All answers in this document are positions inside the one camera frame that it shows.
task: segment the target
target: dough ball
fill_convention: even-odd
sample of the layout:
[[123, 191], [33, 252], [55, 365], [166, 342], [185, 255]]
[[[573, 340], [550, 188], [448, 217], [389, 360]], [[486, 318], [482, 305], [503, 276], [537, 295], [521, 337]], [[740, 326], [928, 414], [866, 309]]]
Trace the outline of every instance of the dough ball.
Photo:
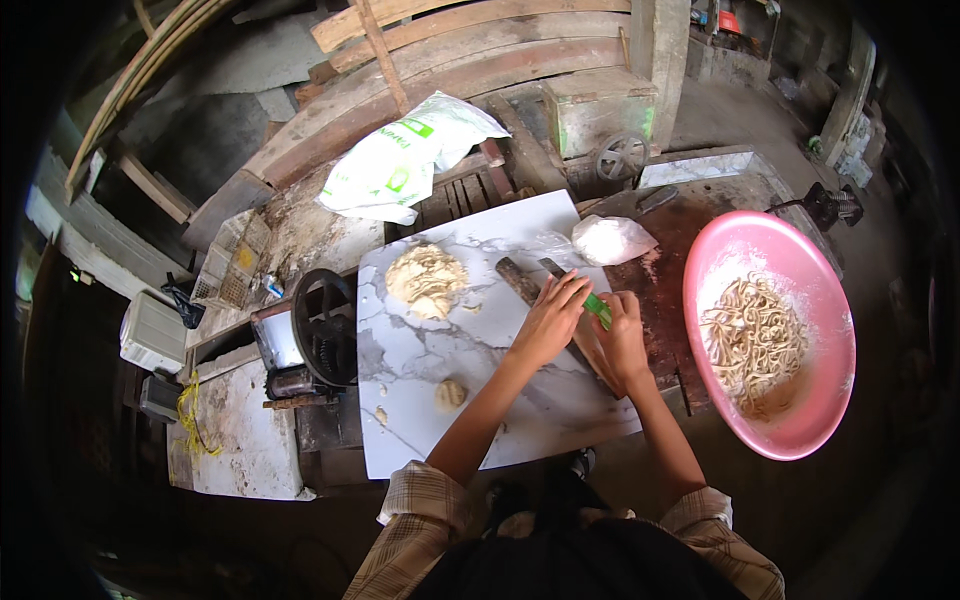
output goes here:
[[452, 379], [445, 379], [437, 386], [433, 401], [440, 413], [452, 413], [467, 399], [467, 390]]
[[463, 265], [433, 244], [404, 252], [387, 269], [387, 292], [421, 319], [446, 319], [451, 294], [467, 287]]

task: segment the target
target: black plastic bag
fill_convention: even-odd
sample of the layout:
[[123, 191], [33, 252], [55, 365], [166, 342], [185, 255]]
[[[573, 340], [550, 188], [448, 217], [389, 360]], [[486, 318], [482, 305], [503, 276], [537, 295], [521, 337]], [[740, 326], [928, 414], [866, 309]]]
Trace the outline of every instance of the black plastic bag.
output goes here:
[[160, 291], [174, 299], [177, 304], [177, 312], [180, 313], [180, 319], [183, 320], [187, 329], [196, 329], [200, 326], [200, 319], [204, 317], [206, 309], [199, 304], [190, 302], [190, 294], [174, 282], [174, 274], [167, 273], [167, 282], [163, 284]]

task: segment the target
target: pink plastic bowl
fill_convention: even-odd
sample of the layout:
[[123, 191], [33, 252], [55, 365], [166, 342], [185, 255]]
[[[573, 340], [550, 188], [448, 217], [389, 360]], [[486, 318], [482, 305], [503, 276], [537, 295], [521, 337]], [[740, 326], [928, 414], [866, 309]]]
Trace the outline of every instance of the pink plastic bowl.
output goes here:
[[[807, 376], [791, 408], [771, 422], [744, 419], [713, 373], [700, 331], [704, 310], [738, 276], [762, 273], [807, 325]], [[684, 271], [684, 318], [690, 347], [720, 415], [756, 452], [779, 461], [812, 453], [833, 434], [853, 388], [856, 342], [847, 297], [819, 250], [784, 221], [737, 210], [710, 222], [694, 240]]]

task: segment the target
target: marble cutting board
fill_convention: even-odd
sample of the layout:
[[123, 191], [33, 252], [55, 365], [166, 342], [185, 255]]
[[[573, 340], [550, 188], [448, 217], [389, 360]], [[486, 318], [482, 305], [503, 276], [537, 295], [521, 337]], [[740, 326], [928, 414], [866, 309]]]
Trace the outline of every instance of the marble cutting board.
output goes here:
[[[364, 454], [370, 479], [386, 479], [409, 460], [423, 460], [456, 419], [439, 411], [434, 391], [445, 379], [465, 386], [467, 402], [483, 387], [529, 312], [494, 269], [510, 256], [537, 282], [537, 259], [590, 276], [610, 291], [602, 268], [587, 267], [567, 238], [580, 218], [565, 191], [491, 208], [368, 252], [360, 261], [357, 354]], [[467, 270], [447, 321], [422, 320], [390, 296], [384, 275], [408, 248], [436, 244]], [[605, 396], [594, 376], [564, 350], [540, 369], [497, 431], [481, 468], [504, 467], [598, 444], [640, 429], [627, 399]]]

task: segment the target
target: hand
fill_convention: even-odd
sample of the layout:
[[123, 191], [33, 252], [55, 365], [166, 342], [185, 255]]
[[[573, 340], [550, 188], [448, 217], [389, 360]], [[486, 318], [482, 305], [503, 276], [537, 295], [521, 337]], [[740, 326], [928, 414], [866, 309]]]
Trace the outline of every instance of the hand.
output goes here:
[[593, 332], [607, 356], [613, 374], [624, 385], [649, 371], [647, 350], [643, 346], [643, 320], [640, 318], [640, 300], [633, 292], [600, 294], [611, 312], [610, 331], [600, 325], [596, 315], [590, 315]]
[[533, 372], [556, 358], [570, 343], [584, 312], [583, 304], [593, 290], [589, 279], [574, 278], [576, 274], [577, 270], [571, 269], [559, 281], [547, 277], [507, 357]]

